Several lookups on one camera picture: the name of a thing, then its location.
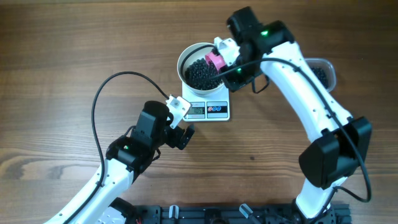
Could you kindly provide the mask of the pink scoop blue handle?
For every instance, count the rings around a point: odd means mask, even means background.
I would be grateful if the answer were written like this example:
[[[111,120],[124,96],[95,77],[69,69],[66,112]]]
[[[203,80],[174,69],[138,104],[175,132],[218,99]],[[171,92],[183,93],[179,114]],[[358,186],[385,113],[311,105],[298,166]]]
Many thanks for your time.
[[[205,55],[205,61],[208,65],[214,65],[218,72],[226,65],[223,57],[221,55],[216,55],[213,52],[209,52]]]

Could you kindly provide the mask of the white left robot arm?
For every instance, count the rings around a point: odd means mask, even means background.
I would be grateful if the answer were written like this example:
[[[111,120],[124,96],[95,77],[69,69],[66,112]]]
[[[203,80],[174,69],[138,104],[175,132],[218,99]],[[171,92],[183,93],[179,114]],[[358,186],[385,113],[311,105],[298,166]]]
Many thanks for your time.
[[[160,146],[183,149],[193,126],[178,126],[192,105],[171,96],[165,103],[148,101],[137,124],[112,142],[104,163],[89,182],[49,223],[130,223],[133,207],[119,196],[160,156]]]

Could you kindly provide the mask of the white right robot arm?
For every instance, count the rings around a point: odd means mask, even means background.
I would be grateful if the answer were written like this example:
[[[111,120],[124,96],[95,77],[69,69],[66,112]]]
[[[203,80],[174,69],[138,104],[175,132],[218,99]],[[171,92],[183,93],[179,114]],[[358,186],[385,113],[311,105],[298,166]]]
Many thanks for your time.
[[[305,182],[292,206],[294,223],[315,223],[331,208],[334,194],[356,169],[366,187],[364,164],[372,133],[365,118],[354,118],[321,84],[305,61],[293,34],[281,21],[262,24],[250,7],[226,21],[234,47],[221,50],[225,66],[220,77],[230,91],[270,79],[296,112],[310,141],[299,157]]]

